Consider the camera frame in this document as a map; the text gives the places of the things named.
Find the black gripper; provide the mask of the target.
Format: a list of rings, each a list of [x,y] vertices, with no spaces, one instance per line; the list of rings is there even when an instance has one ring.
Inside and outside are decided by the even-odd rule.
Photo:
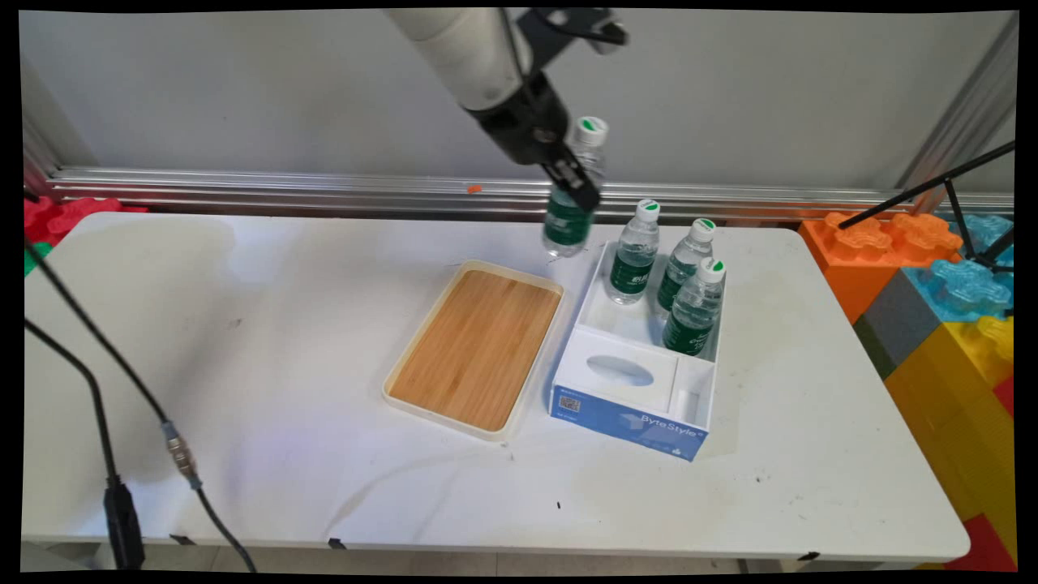
[[[599,207],[600,185],[578,156],[563,152],[570,118],[546,74],[535,74],[503,103],[471,110],[470,116],[509,160],[540,165],[555,188],[586,213]]]

